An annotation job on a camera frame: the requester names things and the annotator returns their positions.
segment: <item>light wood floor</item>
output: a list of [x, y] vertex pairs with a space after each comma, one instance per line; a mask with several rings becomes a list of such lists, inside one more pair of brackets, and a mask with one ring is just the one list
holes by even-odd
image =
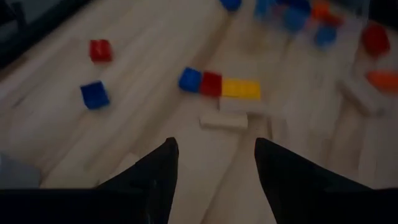
[[[397, 69], [392, 52], [373, 62], [358, 48], [362, 21], [347, 15], [336, 45], [321, 52], [313, 29], [292, 37], [253, 20], [254, 0], [227, 14], [214, 0], [98, 0], [3, 71], [0, 144], [33, 164], [42, 187], [92, 187], [174, 136], [180, 148], [170, 223], [272, 223], [254, 163], [254, 140], [273, 141], [373, 188], [398, 186], [396, 100], [363, 116], [335, 88], [343, 75]], [[109, 39], [115, 61], [93, 65], [90, 39]], [[177, 88], [186, 66], [260, 80], [273, 117], [236, 133], [202, 129], [217, 101]], [[102, 80], [111, 106], [88, 111], [80, 85]]]

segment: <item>toy block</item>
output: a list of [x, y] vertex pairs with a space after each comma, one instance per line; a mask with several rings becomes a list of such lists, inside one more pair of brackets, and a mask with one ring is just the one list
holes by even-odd
[[242, 0], [220, 0], [220, 2], [228, 12], [235, 12], [242, 5]]
[[368, 54], [378, 58], [390, 51], [386, 30], [381, 25], [371, 24], [362, 33], [362, 43]]
[[320, 26], [315, 34], [315, 43], [318, 47], [324, 48], [336, 42], [337, 30], [329, 26]]
[[219, 101], [220, 112], [248, 115], [268, 115], [265, 103], [260, 100], [246, 100], [239, 98], [221, 97]]
[[93, 62], [111, 62], [112, 48], [108, 40], [91, 40], [90, 57]]
[[201, 73], [193, 68], [186, 68], [181, 75], [178, 85], [182, 90], [192, 93], [199, 92]]
[[314, 19], [321, 19], [329, 14], [330, 4], [327, 1], [315, 1], [312, 7], [311, 16]]
[[307, 23], [308, 15], [294, 7], [289, 7], [284, 13], [284, 26], [291, 33], [302, 30]]
[[248, 128], [248, 116], [245, 114], [224, 114], [208, 112], [200, 116], [203, 128], [226, 128], [244, 131]]
[[223, 78], [222, 96], [260, 100], [260, 83], [237, 78]]
[[398, 72], [371, 71], [367, 78], [381, 92], [398, 93]]
[[223, 77], [213, 72], [204, 72], [200, 85], [200, 93], [206, 96], [221, 96]]
[[101, 81], [80, 87], [85, 105], [90, 110], [95, 110], [110, 104], [105, 87]]
[[367, 116], [379, 116], [390, 107], [390, 102], [363, 77], [344, 77], [338, 82], [342, 93]]

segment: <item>red lego brick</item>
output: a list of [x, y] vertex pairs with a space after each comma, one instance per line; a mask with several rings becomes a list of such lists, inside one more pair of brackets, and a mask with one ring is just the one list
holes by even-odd
[[362, 33], [362, 43], [368, 54], [374, 58], [388, 54], [390, 42], [383, 26], [371, 24]]
[[93, 62], [111, 62], [112, 48], [107, 40], [90, 41], [90, 57]]
[[206, 96], [221, 96], [223, 77], [214, 72], [203, 72], [200, 93]]

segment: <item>yellow block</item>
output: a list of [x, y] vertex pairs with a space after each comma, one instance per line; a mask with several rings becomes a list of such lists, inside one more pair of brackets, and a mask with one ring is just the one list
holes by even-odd
[[222, 95], [246, 99], [261, 99], [260, 83], [237, 78], [223, 78]]

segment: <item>white lego brick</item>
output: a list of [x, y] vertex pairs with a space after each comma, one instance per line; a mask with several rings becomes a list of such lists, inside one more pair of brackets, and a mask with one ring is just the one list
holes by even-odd
[[260, 100], [244, 100], [230, 97], [221, 97], [219, 101], [222, 113], [236, 113], [248, 115], [267, 115], [267, 105]]
[[345, 97], [351, 100], [365, 115], [380, 116], [391, 106], [389, 99], [378, 92], [363, 77], [344, 77], [338, 84]]
[[226, 114], [212, 111], [200, 116], [200, 124], [204, 128], [246, 130], [248, 128], [248, 116], [243, 114]]

